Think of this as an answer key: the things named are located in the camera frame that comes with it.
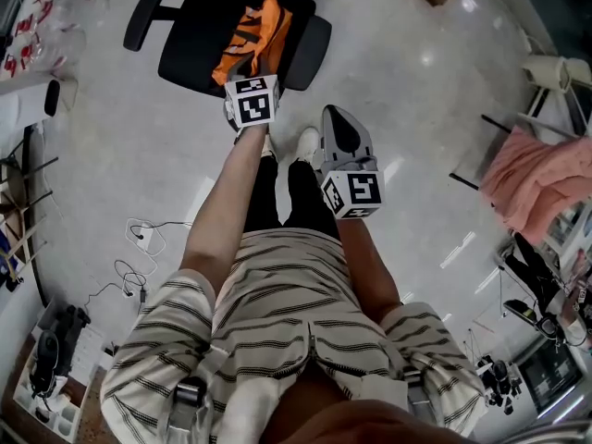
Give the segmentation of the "white metal shelf rack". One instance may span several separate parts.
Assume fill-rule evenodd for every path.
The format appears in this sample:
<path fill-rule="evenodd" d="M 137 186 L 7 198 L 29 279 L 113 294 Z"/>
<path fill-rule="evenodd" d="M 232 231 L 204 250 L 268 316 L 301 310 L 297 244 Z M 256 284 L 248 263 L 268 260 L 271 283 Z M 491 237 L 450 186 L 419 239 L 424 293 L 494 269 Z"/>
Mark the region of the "white metal shelf rack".
<path fill-rule="evenodd" d="M 547 144 L 592 140 L 592 89 L 574 83 L 561 93 L 533 86 L 534 98 L 518 118 L 539 140 Z M 584 262 L 581 255 L 592 253 L 592 195 L 551 221 L 541 248 L 562 279 L 574 276 L 574 267 Z"/>

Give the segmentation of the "black clothes rack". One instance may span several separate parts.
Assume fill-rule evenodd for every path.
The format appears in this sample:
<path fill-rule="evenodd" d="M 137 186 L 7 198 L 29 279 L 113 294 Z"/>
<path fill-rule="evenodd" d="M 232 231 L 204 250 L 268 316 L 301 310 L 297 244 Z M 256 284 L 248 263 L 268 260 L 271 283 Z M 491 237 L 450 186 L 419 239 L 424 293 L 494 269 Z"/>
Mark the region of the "black clothes rack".
<path fill-rule="evenodd" d="M 499 123 L 498 121 L 496 121 L 495 119 L 482 114 L 481 119 L 483 121 L 485 121 L 487 124 L 496 127 L 498 130 L 500 130 L 501 132 L 505 133 L 505 134 L 510 134 L 512 131 L 510 129 L 508 129 L 506 126 L 502 125 L 501 123 Z M 455 180 L 459 183 L 461 183 L 462 185 L 468 187 L 469 189 L 473 190 L 473 191 L 479 191 L 480 187 L 476 184 L 474 184 L 473 182 L 469 181 L 468 179 L 465 179 L 459 175 L 457 175 L 454 172 L 450 172 L 449 173 L 449 178 L 452 180 Z"/>

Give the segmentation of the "cream striped shirt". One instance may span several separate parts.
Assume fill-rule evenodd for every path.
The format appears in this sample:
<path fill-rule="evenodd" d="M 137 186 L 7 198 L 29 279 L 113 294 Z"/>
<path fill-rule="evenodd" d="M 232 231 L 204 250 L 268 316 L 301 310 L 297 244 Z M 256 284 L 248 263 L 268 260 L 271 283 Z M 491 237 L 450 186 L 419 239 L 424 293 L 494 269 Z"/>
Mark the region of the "cream striped shirt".
<path fill-rule="evenodd" d="M 308 364 L 348 399 L 394 404 L 462 436 L 487 409 L 429 305 L 377 324 L 337 240 L 280 228 L 242 237 L 220 292 L 184 269 L 150 295 L 105 376 L 101 410 L 120 444 L 256 444 Z"/>

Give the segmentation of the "wooden stool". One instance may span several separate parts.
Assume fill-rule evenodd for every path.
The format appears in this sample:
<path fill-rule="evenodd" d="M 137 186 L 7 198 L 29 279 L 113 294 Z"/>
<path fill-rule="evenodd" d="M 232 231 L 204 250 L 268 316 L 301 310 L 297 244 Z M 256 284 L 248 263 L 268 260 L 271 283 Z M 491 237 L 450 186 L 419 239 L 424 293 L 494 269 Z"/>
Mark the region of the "wooden stool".
<path fill-rule="evenodd" d="M 41 252 L 44 244 L 35 250 L 32 237 L 44 221 L 35 221 L 34 207 L 49 198 L 53 192 L 48 190 L 40 196 L 31 196 L 31 184 L 37 174 L 56 163 L 59 158 L 51 158 L 38 166 L 31 165 L 31 140 L 35 126 L 23 130 L 23 137 L 6 156 L 0 157 L 0 233 L 7 241 L 7 249 L 0 249 L 10 275 L 15 278 L 20 271 L 30 265 Z"/>

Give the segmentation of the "black office chair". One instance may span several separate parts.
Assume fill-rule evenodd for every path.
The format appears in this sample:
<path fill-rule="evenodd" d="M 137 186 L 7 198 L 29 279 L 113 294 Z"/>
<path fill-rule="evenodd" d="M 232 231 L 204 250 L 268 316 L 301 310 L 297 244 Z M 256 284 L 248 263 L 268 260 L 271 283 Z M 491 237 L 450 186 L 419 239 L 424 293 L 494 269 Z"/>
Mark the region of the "black office chair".
<path fill-rule="evenodd" d="M 123 45 L 141 50 L 148 30 L 157 20 L 172 21 L 160 58 L 159 76 L 183 88 L 222 97 L 222 83 L 214 77 L 220 62 L 237 62 L 254 49 L 255 31 L 240 24 L 247 9 L 255 16 L 265 0 L 184 0 L 179 8 L 162 0 L 140 0 L 126 28 Z M 277 0 L 285 45 L 281 53 L 265 54 L 282 90 L 303 92 L 313 81 L 327 53 L 332 26 L 316 15 L 315 0 Z"/>

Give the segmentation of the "person's black trousers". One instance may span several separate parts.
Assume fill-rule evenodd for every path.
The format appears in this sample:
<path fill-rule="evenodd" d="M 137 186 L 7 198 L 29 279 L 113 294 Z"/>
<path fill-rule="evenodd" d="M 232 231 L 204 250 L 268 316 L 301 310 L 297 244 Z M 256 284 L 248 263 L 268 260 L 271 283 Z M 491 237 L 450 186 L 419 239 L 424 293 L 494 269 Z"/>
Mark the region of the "person's black trousers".
<path fill-rule="evenodd" d="M 302 160 L 288 170 L 291 211 L 287 220 L 278 219 L 276 180 L 278 162 L 273 155 L 261 158 L 243 232 L 275 228 L 306 228 L 339 240 L 334 215 L 326 205 L 314 169 Z"/>

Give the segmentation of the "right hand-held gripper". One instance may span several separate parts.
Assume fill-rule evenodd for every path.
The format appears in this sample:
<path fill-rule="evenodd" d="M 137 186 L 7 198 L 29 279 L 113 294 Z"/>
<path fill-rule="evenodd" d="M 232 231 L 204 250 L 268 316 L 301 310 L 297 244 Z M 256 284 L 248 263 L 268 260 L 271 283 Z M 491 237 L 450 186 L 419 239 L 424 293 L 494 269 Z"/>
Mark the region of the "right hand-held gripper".
<path fill-rule="evenodd" d="M 373 155 L 369 132 L 350 112 L 327 105 L 322 114 L 324 153 L 321 192 L 336 219 L 372 215 L 385 203 L 385 180 Z"/>

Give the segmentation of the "group of red-capped water jugs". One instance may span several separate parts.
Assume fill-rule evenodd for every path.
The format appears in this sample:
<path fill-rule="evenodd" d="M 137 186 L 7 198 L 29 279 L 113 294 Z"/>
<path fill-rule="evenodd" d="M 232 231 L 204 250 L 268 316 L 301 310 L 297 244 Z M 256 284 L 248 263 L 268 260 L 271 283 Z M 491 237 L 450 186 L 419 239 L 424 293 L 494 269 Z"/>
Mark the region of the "group of red-capped water jugs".
<path fill-rule="evenodd" d="M 0 0 L 0 80 L 75 65 L 108 0 Z"/>

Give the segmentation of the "orange safety vest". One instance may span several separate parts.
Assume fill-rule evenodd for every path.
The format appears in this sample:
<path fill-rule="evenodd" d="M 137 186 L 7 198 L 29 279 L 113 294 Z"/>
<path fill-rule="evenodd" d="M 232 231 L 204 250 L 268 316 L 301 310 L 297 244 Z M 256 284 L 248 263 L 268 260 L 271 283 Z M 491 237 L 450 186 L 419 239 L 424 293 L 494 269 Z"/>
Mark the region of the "orange safety vest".
<path fill-rule="evenodd" d="M 235 76 L 276 74 L 291 21 L 292 13 L 278 0 L 264 0 L 259 7 L 245 7 L 212 72 L 214 82 L 223 86 Z"/>

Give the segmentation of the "black garment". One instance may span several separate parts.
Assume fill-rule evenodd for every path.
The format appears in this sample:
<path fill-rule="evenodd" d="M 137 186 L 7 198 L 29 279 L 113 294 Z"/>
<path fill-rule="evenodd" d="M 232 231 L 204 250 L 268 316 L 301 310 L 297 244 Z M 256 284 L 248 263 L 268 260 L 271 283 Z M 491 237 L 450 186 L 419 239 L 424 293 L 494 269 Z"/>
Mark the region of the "black garment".
<path fill-rule="evenodd" d="M 515 232 L 512 240 L 500 253 L 501 262 L 535 295 L 541 313 L 545 313 L 560 286 L 543 257 L 524 238 Z"/>

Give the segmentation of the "dark monitor screen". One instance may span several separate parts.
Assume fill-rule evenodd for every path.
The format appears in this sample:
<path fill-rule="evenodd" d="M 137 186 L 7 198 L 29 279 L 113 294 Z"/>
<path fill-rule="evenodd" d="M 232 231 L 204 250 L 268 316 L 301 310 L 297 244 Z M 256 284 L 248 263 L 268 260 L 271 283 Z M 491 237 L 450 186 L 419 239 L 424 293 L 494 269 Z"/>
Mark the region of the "dark monitor screen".
<path fill-rule="evenodd" d="M 537 418 L 545 416 L 583 379 L 570 348 L 550 340 L 541 342 L 517 364 L 536 407 Z"/>

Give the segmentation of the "black headset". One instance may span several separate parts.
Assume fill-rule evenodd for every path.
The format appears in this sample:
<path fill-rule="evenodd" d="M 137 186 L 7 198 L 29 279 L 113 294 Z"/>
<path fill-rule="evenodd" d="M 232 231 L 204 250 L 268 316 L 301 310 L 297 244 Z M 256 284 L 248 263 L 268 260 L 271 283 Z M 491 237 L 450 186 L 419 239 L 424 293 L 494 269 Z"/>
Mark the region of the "black headset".
<path fill-rule="evenodd" d="M 47 397 L 56 383 L 56 367 L 59 360 L 59 342 L 52 330 L 44 330 L 37 342 L 37 350 L 30 372 L 32 397 Z"/>

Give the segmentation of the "white power strip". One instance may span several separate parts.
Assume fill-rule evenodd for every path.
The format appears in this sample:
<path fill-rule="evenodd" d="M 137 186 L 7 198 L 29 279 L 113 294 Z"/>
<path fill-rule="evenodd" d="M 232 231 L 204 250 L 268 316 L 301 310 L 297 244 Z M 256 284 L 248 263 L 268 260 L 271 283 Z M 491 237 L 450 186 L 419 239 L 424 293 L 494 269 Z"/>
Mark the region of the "white power strip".
<path fill-rule="evenodd" d="M 158 228 L 148 220 L 129 218 L 125 237 L 141 253 L 151 258 L 158 256 L 167 246 Z"/>

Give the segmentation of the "white waste bin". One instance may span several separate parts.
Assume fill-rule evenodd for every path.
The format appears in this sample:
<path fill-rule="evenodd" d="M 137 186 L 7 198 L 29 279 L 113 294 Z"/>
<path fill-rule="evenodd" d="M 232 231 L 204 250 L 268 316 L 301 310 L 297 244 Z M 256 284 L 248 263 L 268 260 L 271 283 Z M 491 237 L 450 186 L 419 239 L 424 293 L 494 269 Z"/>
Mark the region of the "white waste bin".
<path fill-rule="evenodd" d="M 75 104 L 78 86 L 78 81 L 73 78 L 51 79 L 46 87 L 44 113 L 54 117 L 59 110 L 69 112 Z"/>

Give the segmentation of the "white compartment shelf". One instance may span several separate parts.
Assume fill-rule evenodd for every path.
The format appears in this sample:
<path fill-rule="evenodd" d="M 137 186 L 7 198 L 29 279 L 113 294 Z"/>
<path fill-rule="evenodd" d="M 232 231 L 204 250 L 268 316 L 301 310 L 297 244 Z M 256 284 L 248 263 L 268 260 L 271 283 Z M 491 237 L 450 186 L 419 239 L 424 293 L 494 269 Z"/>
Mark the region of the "white compartment shelf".
<path fill-rule="evenodd" d="M 87 327 L 81 330 L 75 351 L 72 353 L 67 378 L 56 381 L 49 401 L 35 397 L 30 382 L 30 374 L 36 362 L 37 341 L 46 329 L 57 325 L 58 314 L 66 309 L 67 307 L 61 302 L 52 300 L 40 313 L 37 323 L 25 342 L 25 346 L 30 351 L 26 355 L 22 371 L 12 392 L 11 402 L 53 436 L 67 444 L 74 444 L 82 408 L 87 397 L 87 388 L 95 371 L 98 351 L 93 347 L 92 339 L 96 335 Z"/>

